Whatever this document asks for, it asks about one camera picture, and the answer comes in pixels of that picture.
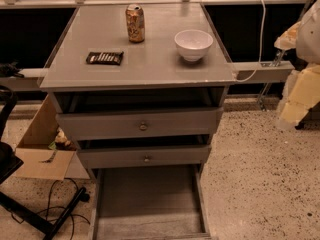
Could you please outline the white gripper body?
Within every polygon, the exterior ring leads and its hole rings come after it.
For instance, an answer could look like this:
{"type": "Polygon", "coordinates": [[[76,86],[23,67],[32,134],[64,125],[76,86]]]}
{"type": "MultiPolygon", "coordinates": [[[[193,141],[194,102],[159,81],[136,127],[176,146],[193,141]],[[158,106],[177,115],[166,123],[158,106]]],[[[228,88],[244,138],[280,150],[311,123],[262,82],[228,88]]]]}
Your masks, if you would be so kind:
{"type": "Polygon", "coordinates": [[[282,130],[293,129],[319,102],[320,65],[309,64],[300,72],[293,70],[277,107],[276,126],[282,130]]]}

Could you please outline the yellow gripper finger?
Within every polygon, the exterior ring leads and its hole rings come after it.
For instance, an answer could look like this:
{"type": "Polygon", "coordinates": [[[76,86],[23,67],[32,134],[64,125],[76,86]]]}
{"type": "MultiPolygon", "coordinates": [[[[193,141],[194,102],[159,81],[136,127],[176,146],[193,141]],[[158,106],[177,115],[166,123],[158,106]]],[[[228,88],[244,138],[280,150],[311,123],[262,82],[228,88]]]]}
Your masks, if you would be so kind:
{"type": "Polygon", "coordinates": [[[274,46],[280,50],[290,50],[296,47],[297,32],[300,26],[300,21],[289,27],[280,37],[274,42],[274,46]]]}

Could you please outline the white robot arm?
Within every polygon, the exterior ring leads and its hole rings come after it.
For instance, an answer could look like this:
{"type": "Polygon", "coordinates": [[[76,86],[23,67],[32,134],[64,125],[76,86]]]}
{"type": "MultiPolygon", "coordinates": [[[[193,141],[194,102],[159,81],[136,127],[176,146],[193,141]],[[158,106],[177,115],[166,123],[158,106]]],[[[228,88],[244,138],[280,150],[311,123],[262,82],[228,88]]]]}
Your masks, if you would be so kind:
{"type": "Polygon", "coordinates": [[[285,51],[295,48],[297,57],[308,63],[288,77],[288,95],[278,106],[277,126],[293,129],[320,102],[320,0],[278,37],[274,46],[285,51]]]}

